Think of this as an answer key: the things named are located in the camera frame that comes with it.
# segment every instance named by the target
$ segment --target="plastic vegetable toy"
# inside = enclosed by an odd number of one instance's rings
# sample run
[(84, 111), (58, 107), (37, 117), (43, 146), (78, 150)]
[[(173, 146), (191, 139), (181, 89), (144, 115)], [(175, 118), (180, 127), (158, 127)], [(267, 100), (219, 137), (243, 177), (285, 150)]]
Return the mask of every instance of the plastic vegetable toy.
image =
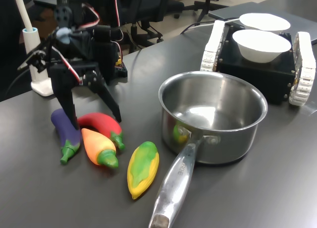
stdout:
[(118, 122), (112, 117), (103, 113), (89, 113), (78, 118), (80, 127), (91, 126), (99, 133), (108, 137), (118, 148), (123, 150), (125, 148), (122, 143), (122, 130)]
[(133, 199), (145, 192), (154, 180), (159, 154), (154, 143), (144, 142), (132, 154), (128, 166), (128, 188)]
[(58, 132), (61, 143), (63, 157), (60, 159), (60, 162), (65, 165), (79, 149), (81, 133), (80, 130), (74, 128), (62, 108), (52, 113), (51, 121)]
[(81, 130), (86, 153), (95, 165), (105, 165), (110, 168), (118, 167), (118, 159), (115, 156), (115, 146), (104, 135), (83, 128)]

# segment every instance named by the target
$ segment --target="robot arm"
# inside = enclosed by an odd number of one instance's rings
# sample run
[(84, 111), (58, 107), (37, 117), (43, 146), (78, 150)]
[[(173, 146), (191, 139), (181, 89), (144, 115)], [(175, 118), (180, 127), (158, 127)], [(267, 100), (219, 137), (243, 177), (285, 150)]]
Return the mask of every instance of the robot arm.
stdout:
[[(121, 122), (119, 106), (108, 91), (104, 80), (105, 70), (112, 69), (100, 70), (100, 62), (94, 57), (93, 47), (96, 40), (94, 32), (99, 27), (97, 24), (100, 17), (92, 7), (83, 4), (85, 1), (57, 0), (54, 10), (57, 29), (33, 49), (26, 60), (26, 63), (35, 66), (38, 72), (47, 68), (53, 92), (75, 129), (79, 127), (71, 90), (76, 86), (87, 86), (92, 92), (97, 93), (112, 110), (116, 120)], [(94, 17), (92, 22), (86, 23), (85, 18), (88, 14), (84, 10), (90, 11)], [(102, 42), (98, 42), (99, 47), (100, 44), (107, 45), (108, 50), (109, 45), (113, 45), (110, 42), (110, 28), (104, 26), (100, 28), (104, 31), (103, 35), (108, 37), (103, 37)]]

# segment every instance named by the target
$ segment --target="toy chili pepper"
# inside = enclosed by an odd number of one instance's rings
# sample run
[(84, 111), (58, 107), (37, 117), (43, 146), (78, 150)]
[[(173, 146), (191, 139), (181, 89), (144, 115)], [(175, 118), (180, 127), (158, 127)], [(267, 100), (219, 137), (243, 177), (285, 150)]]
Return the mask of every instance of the toy chili pepper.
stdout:
[(98, 132), (85, 129), (81, 130), (86, 153), (95, 165), (105, 165), (110, 168), (118, 167), (113, 142)]
[(122, 143), (122, 130), (118, 122), (103, 113), (89, 113), (78, 118), (80, 127), (91, 126), (100, 134), (108, 137), (120, 150), (125, 148)]

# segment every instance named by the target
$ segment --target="white bowl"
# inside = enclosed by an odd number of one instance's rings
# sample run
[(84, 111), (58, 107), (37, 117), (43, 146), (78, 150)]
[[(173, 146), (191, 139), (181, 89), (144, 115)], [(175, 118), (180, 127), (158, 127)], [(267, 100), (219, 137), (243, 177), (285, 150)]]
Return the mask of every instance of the white bowl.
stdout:
[(291, 43), (272, 32), (240, 30), (232, 35), (238, 43), (241, 55), (249, 61), (268, 63), (281, 53), (291, 49)]
[(291, 27), (287, 20), (268, 13), (247, 13), (240, 16), (239, 20), (245, 29), (270, 31), (277, 35)]

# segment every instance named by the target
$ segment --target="gray table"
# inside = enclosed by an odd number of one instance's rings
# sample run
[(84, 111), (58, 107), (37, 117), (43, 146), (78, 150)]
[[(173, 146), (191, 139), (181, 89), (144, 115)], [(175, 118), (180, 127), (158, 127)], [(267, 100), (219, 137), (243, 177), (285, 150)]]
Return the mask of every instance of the gray table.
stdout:
[(265, 0), (260, 4), (317, 22), (317, 0)]
[[(0, 103), (1, 228), (147, 228), (160, 183), (175, 158), (160, 138), (161, 83), (200, 67), (211, 28), (200, 27), (124, 58), (128, 82), (111, 90), (118, 100), (126, 151), (119, 168), (93, 165), (83, 146), (66, 166), (50, 121), (56, 99), (28, 92)], [(311, 228), (316, 219), (317, 88), (299, 110), (269, 105), (253, 147), (239, 163), (196, 165), (175, 228)], [(109, 113), (85, 89), (75, 91), (78, 116)], [(130, 157), (153, 141), (160, 165), (150, 189), (132, 200)]]
[[(209, 16), (215, 19), (225, 19), (230, 17), (240, 17), (243, 14), (256, 12), (256, 13), (270, 13), (286, 19), (291, 23), (291, 27), (287, 29), (294, 40), (297, 32), (306, 31), (310, 34), (312, 44), (317, 43), (317, 23), (304, 19), (301, 16), (289, 14), (287, 11), (281, 11), (273, 6), (262, 3), (247, 2), (236, 6), (226, 7), (223, 9), (209, 11)], [(240, 21), (232, 22), (233, 25), (243, 25)]]

